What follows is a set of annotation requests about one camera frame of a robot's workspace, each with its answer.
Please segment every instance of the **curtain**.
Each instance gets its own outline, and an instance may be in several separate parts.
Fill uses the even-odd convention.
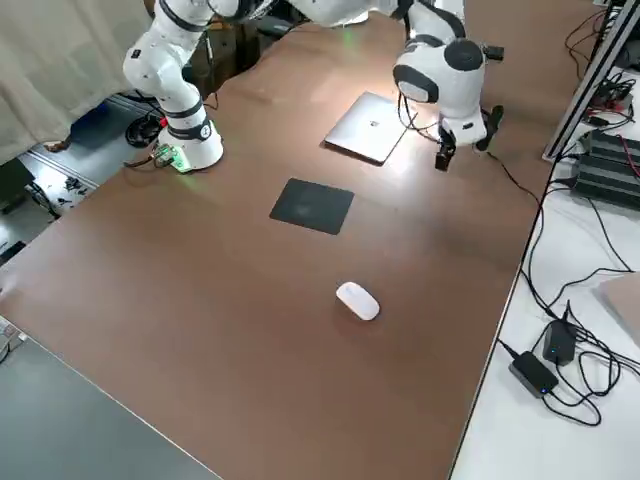
[[[125,53],[150,23],[142,0],[2,0],[0,164],[64,140],[73,122],[127,90]]]

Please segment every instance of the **black mouse pad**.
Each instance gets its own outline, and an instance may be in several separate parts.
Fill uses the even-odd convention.
[[[271,210],[270,218],[337,235],[353,192],[292,178]]]

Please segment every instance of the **computer mouse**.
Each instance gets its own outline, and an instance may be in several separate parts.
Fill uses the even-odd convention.
[[[347,282],[338,288],[336,296],[361,320],[370,321],[380,313],[380,305],[369,292],[354,282]]]

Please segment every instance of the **silver laptop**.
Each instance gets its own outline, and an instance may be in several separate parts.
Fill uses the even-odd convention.
[[[404,108],[401,113],[403,121],[408,124]],[[411,111],[411,118],[414,119],[416,114]],[[406,130],[398,118],[397,101],[365,92],[333,127],[325,142],[382,164]]]

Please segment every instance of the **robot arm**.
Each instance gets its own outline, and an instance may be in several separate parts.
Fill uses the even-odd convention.
[[[275,0],[157,0],[156,18],[127,54],[130,83],[158,99],[168,127],[160,144],[178,147],[186,168],[205,168],[222,156],[222,143],[207,118],[196,88],[182,79],[182,67],[195,50],[213,14],[243,21],[264,13]],[[343,24],[378,11],[404,19],[411,32],[393,69],[398,89],[416,102],[440,108],[441,153],[446,170],[456,146],[485,140],[480,108],[485,56],[466,38],[464,0],[288,0],[322,26]]]

